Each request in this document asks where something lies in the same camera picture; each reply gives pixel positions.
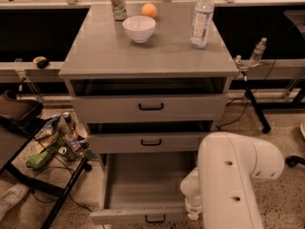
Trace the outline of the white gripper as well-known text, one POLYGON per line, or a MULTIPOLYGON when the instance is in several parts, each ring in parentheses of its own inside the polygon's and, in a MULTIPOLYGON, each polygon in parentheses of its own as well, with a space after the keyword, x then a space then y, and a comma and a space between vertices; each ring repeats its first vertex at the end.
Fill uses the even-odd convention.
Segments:
POLYGON ((198 220, 202 212, 198 168, 195 167, 180 183, 180 191, 184 196, 185 207, 190 220, 198 220))

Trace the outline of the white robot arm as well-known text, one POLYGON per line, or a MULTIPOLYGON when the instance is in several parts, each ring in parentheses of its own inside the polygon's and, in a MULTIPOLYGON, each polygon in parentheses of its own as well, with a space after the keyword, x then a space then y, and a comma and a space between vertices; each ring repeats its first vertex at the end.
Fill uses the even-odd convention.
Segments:
POLYGON ((197 166, 180 183, 189 219, 203 219, 204 229, 264 229, 251 179, 276 179, 283 168, 283 155, 269 141, 206 135, 197 166))

